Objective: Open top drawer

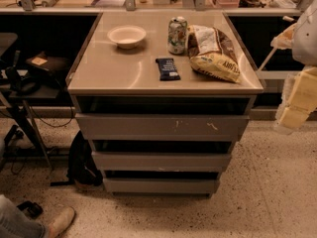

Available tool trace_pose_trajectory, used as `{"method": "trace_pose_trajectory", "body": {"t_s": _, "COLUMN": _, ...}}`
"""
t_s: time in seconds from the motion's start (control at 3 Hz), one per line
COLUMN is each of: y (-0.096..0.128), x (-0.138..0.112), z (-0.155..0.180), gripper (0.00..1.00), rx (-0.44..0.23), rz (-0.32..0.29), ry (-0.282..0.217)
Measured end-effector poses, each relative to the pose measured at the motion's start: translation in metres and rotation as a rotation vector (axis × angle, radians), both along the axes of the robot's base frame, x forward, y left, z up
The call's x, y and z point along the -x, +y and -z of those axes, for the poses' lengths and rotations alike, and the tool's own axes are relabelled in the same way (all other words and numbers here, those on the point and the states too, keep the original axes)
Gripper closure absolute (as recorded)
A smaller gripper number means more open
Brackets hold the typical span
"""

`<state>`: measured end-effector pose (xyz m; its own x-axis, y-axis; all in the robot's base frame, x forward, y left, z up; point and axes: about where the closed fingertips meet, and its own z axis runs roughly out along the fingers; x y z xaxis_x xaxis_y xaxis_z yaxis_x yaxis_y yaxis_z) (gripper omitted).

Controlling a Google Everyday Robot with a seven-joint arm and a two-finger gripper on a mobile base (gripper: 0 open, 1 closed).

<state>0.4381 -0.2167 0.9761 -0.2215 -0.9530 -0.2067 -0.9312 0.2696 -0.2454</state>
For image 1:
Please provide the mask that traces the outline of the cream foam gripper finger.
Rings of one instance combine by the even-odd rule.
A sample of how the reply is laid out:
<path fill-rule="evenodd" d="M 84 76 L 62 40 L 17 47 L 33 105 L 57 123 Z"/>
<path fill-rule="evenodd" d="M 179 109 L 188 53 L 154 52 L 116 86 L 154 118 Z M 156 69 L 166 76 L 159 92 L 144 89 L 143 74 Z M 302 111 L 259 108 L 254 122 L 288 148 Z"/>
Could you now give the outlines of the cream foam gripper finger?
<path fill-rule="evenodd" d="M 306 66 L 298 73 L 290 73 L 284 81 L 281 100 L 273 129 L 289 135 L 317 109 L 317 67 Z"/>

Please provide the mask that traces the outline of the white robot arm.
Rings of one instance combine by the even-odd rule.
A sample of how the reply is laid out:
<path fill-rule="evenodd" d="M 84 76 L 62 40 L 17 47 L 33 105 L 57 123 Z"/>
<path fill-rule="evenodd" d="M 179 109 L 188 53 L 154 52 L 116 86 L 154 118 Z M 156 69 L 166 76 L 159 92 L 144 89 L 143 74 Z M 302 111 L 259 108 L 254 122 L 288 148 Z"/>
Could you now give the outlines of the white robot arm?
<path fill-rule="evenodd" d="M 293 59 L 304 65 L 304 69 L 284 81 L 282 102 L 275 114 L 274 130 L 289 135 L 317 108 L 317 0 L 270 45 L 291 49 Z"/>

